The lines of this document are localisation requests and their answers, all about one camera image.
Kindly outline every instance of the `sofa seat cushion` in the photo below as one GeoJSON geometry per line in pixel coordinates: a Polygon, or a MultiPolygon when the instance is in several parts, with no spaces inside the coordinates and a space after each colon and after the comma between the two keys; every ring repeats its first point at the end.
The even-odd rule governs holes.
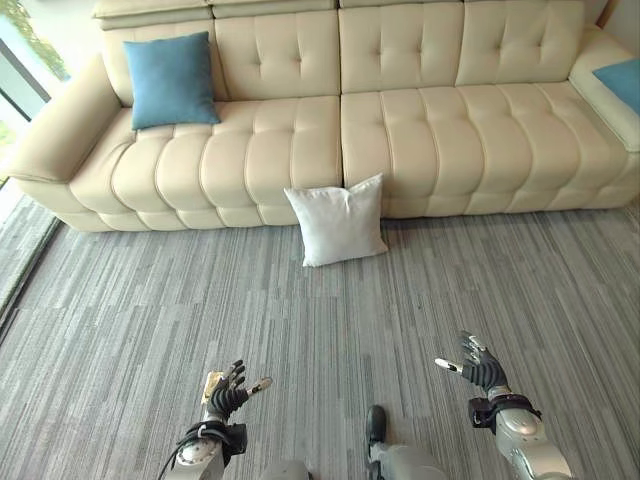
{"type": "Polygon", "coordinates": [[[342,96],[345,187],[385,174],[383,216],[622,204],[638,158],[568,82],[342,96]]]}
{"type": "Polygon", "coordinates": [[[218,102],[216,110],[217,125],[131,131],[123,109],[70,194],[105,229],[180,230],[295,224],[283,188],[341,185],[338,97],[218,102]]]}

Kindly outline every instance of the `sofa armrest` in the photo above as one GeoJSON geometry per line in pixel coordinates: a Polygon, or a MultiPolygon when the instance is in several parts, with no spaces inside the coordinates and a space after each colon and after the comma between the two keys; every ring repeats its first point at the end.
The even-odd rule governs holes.
{"type": "Polygon", "coordinates": [[[120,109],[102,56],[96,55],[33,119],[3,173],[69,182],[120,109]]]}
{"type": "Polygon", "coordinates": [[[569,74],[569,82],[613,130],[627,151],[639,152],[640,117],[593,74],[600,67],[631,58],[633,55],[613,37],[595,25],[589,25],[584,31],[578,58],[569,74]]]}

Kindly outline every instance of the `sofa backrest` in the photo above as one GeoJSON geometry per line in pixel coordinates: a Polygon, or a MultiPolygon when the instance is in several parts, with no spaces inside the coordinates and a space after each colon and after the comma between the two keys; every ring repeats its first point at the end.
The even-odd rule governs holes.
{"type": "Polygon", "coordinates": [[[478,1],[464,8],[456,85],[567,79],[584,29],[582,0],[478,1]]]}
{"type": "Polygon", "coordinates": [[[339,17],[342,91],[353,93],[564,81],[582,37],[584,5],[418,3],[345,8],[339,17]]]}
{"type": "MultiPolygon", "coordinates": [[[[264,100],[563,81],[584,22],[582,0],[422,1],[218,19],[197,7],[213,0],[188,1],[184,10],[146,14],[121,12],[126,2],[115,2],[120,10],[103,19],[112,28],[103,32],[107,72],[125,106],[133,93],[124,41],[207,31],[216,100],[264,100]],[[167,15],[179,21],[149,24],[169,22],[167,15]]],[[[176,8],[176,0],[165,3],[176,8]]]]}
{"type": "Polygon", "coordinates": [[[209,32],[216,100],[265,100],[340,94],[335,10],[193,20],[103,31],[103,56],[114,91],[133,104],[123,42],[209,32]]]}
{"type": "Polygon", "coordinates": [[[340,94],[335,10],[215,20],[231,100],[340,94]]]}
{"type": "Polygon", "coordinates": [[[454,84],[462,3],[346,8],[339,15],[343,93],[454,84]]]}

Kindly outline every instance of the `white pillow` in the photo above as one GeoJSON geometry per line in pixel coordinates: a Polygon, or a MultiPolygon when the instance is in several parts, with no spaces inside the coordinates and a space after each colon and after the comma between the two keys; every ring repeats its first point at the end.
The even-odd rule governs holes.
{"type": "Polygon", "coordinates": [[[300,222],[303,266],[319,267],[388,250],[380,238],[381,173],[349,190],[285,188],[284,193],[300,222]]]}

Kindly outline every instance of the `blue pillow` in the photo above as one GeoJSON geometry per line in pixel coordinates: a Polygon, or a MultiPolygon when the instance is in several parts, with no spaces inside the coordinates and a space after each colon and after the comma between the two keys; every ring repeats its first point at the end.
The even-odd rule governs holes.
{"type": "Polygon", "coordinates": [[[124,42],[133,84],[132,128],[220,123],[213,107],[207,32],[124,42]]]}
{"type": "Polygon", "coordinates": [[[640,58],[599,68],[593,74],[640,115],[640,58]]]}

